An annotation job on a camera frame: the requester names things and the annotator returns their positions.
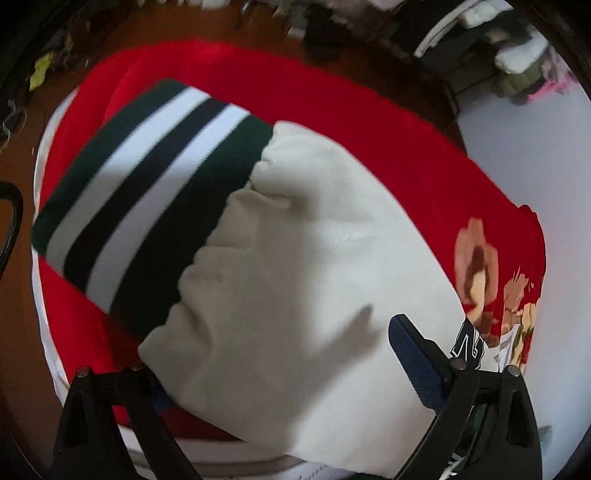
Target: red fabric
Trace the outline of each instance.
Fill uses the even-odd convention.
[[[298,61],[226,44],[186,41],[135,48],[95,67],[57,130],[41,205],[96,130],[167,77],[244,107],[270,124],[297,122],[342,144],[402,204],[454,285],[458,232],[470,218],[482,219],[486,241],[499,257],[499,292],[486,307],[496,319],[503,316],[503,286],[518,270],[533,284],[524,301],[539,298],[545,253],[535,214],[515,207],[435,127],[348,80]],[[136,339],[43,260],[40,273],[51,334],[69,378],[81,365],[106,372],[136,360]],[[492,327],[495,333],[500,328],[500,323]],[[219,433],[203,434],[203,423],[185,412],[169,417],[168,426],[176,436]]]

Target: folded clothing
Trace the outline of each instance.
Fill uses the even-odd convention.
[[[532,29],[531,40],[521,45],[501,48],[495,56],[495,65],[505,73],[517,74],[525,72],[548,48],[548,40]]]
[[[389,320],[406,313],[451,352],[462,304],[357,159],[296,124],[270,135],[240,107],[160,82],[82,149],[34,248],[127,331],[149,333],[140,357],[189,412],[249,443],[393,476],[433,414],[389,347]],[[475,348],[473,366],[496,370]]]
[[[502,74],[496,81],[496,88],[502,96],[514,96],[543,79],[542,65],[548,59],[548,53],[544,53],[538,60],[523,73]]]
[[[507,10],[513,10],[513,7],[505,0],[483,0],[460,15],[458,22],[466,28],[474,28],[491,21]]]

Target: wooden floor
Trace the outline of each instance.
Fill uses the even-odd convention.
[[[304,60],[301,42],[286,38],[282,21],[271,18],[266,7],[257,7],[245,25],[235,31],[238,7],[234,3],[225,9],[204,12],[198,8],[147,4],[118,26],[106,39],[98,57],[163,40],[204,38]],[[414,69],[397,62],[386,51],[357,42],[326,69],[369,86],[415,111],[462,145],[457,128],[451,124],[446,100],[427,88]],[[87,70],[79,70],[50,74],[27,106],[28,118],[23,130],[0,155],[0,179],[15,183],[25,198],[21,234],[0,284],[0,421],[24,452],[41,465],[50,463],[61,405],[54,395],[39,340],[31,291],[33,171],[36,147],[47,120],[86,73]],[[3,203],[0,202],[1,232],[9,218],[9,210]]]

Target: floral print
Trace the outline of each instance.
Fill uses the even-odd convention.
[[[525,287],[530,282],[523,273],[517,272],[513,278],[507,282],[503,289],[503,323],[501,334],[509,332],[515,325],[520,323],[521,312],[518,311],[519,304],[523,300]]]
[[[497,298],[499,258],[497,250],[486,241],[481,219],[470,218],[467,227],[457,234],[454,272],[457,295],[464,305],[469,306],[466,311],[468,320],[490,348],[501,344],[501,336],[510,335],[509,345],[503,340],[503,345],[507,345],[503,348],[506,352],[503,363],[516,365],[523,371],[530,352],[537,304],[530,302],[521,306],[521,303],[533,284],[525,273],[517,270],[503,288],[501,319],[485,311],[485,307]]]
[[[498,337],[490,337],[491,326],[497,320],[484,307],[496,299],[499,258],[496,249],[486,242],[482,220],[471,218],[467,228],[460,230],[454,253],[457,294],[462,303],[474,305],[466,317],[489,346],[498,345]]]

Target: metal bolt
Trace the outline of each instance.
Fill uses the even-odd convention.
[[[507,368],[505,368],[505,370],[509,372],[509,375],[513,375],[513,377],[521,376],[521,370],[519,370],[519,367],[516,367],[515,365],[507,365]]]
[[[80,367],[78,369],[78,371],[76,372],[76,376],[79,378],[84,378],[84,377],[88,376],[89,373],[90,373],[90,368]]]
[[[465,370],[466,369],[466,362],[463,358],[454,357],[450,361],[450,364],[456,370]]]

